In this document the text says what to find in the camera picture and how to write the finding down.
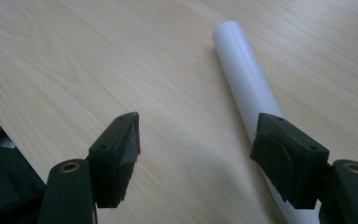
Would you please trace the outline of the white electric toothbrush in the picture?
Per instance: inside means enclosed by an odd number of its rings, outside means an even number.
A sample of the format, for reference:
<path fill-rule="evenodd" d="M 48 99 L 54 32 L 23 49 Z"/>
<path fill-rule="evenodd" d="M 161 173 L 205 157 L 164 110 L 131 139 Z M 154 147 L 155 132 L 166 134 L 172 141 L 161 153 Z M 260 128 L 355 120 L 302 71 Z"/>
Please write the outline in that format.
<path fill-rule="evenodd" d="M 220 24 L 213 31 L 212 40 L 253 146 L 258 115 L 267 113 L 283 119 L 284 115 L 240 24 L 236 21 Z M 288 224 L 320 224 L 318 199 L 313 209 L 295 209 L 282 200 L 265 174 L 264 177 Z"/>

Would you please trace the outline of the dark cloth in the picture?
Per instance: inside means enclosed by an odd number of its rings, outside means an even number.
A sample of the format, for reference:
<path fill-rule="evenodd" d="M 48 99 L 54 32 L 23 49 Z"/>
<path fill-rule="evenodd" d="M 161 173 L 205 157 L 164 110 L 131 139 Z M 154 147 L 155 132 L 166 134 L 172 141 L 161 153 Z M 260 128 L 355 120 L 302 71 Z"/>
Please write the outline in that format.
<path fill-rule="evenodd" d="M 36 224 L 45 184 L 0 126 L 0 224 Z"/>

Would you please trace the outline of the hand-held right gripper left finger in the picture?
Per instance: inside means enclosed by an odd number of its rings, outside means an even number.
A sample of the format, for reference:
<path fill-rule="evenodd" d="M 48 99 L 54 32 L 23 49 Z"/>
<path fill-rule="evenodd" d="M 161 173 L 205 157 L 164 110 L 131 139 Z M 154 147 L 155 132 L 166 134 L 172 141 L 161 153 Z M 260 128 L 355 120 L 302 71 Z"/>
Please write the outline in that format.
<path fill-rule="evenodd" d="M 137 112 L 114 119 L 89 148 L 93 198 L 99 208 L 117 208 L 125 199 L 140 153 Z"/>

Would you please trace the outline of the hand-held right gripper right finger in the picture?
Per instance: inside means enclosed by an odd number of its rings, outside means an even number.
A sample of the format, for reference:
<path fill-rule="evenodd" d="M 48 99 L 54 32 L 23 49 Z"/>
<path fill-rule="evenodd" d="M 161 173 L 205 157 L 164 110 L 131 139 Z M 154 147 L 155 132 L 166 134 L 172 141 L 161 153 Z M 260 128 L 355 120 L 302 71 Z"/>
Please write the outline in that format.
<path fill-rule="evenodd" d="M 250 158 L 282 200 L 295 209 L 315 207 L 328 157 L 328 149 L 289 121 L 267 113 L 258 115 Z"/>

